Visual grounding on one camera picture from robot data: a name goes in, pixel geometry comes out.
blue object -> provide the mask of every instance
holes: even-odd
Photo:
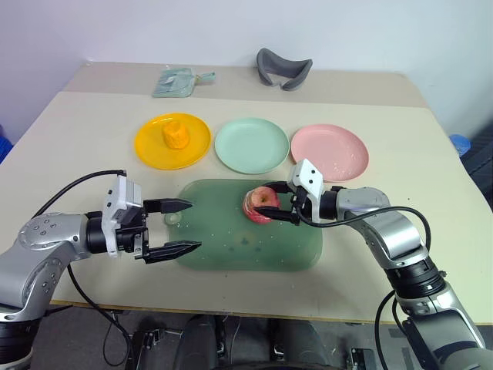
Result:
[[[7,138],[0,136],[0,163],[5,159],[8,152],[12,149],[12,144]]]
[[[463,156],[471,149],[471,142],[467,137],[454,134],[454,135],[450,135],[449,139],[452,142],[452,144],[454,144],[455,149],[457,150],[459,156]]]

red apple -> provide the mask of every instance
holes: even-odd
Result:
[[[272,220],[259,214],[255,207],[280,207],[280,201],[277,193],[269,187],[257,187],[246,193],[243,200],[243,212],[253,222],[257,224],[268,224]]]

beige table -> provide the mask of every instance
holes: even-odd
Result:
[[[392,204],[423,212],[431,224],[435,263],[448,272],[473,320],[493,321],[493,216],[448,138],[406,79],[381,73],[316,72],[302,89],[288,93],[260,85],[250,69],[214,68],[217,86],[203,86],[193,98],[152,99],[148,93],[161,68],[96,63],[82,68],[53,99],[0,166],[4,211],[0,251],[12,245],[17,230],[45,200],[94,170],[127,169],[148,199],[175,197],[183,186],[200,178],[287,177],[290,160],[270,173],[249,177],[228,170],[213,150],[183,170],[149,168],[134,154],[132,141],[139,127],[158,114],[195,114],[210,125],[214,135],[227,120],[242,116],[270,119],[288,136],[302,125],[330,122],[354,131],[370,153],[366,172],[344,185],[378,187]],[[334,88],[321,95],[327,81]],[[53,210],[99,210],[111,182],[112,178],[103,178],[85,183],[67,193]],[[166,241],[160,216],[153,216],[149,227],[154,245]],[[319,262],[297,273],[193,271],[175,261],[144,265],[129,255],[118,259],[98,255],[73,265],[80,284],[95,301],[164,311],[371,321],[390,290],[384,272],[349,227],[325,230]],[[82,301],[65,275],[54,299]],[[391,321],[389,311],[383,319]]]

gray u-shaped pillow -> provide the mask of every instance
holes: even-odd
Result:
[[[313,64],[311,59],[292,61],[281,58],[266,48],[262,48],[257,53],[257,68],[262,83],[267,86],[274,85],[267,73],[289,77],[290,80],[281,86],[282,90],[287,91],[294,90],[301,85]]]

plate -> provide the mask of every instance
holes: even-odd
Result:
[[[351,131],[335,125],[311,125],[296,132],[291,155],[308,159],[325,181],[342,182],[360,176],[368,166],[368,151]]]
[[[261,118],[236,119],[217,134],[217,156],[230,169],[241,173],[266,173],[279,166],[290,151],[286,133]]]
[[[181,122],[188,130],[190,142],[183,149],[169,148],[163,137],[163,125]],[[141,127],[136,135],[137,156],[148,166],[159,170],[178,170],[194,164],[206,155],[212,142],[209,127],[200,118],[186,113],[157,116]]]

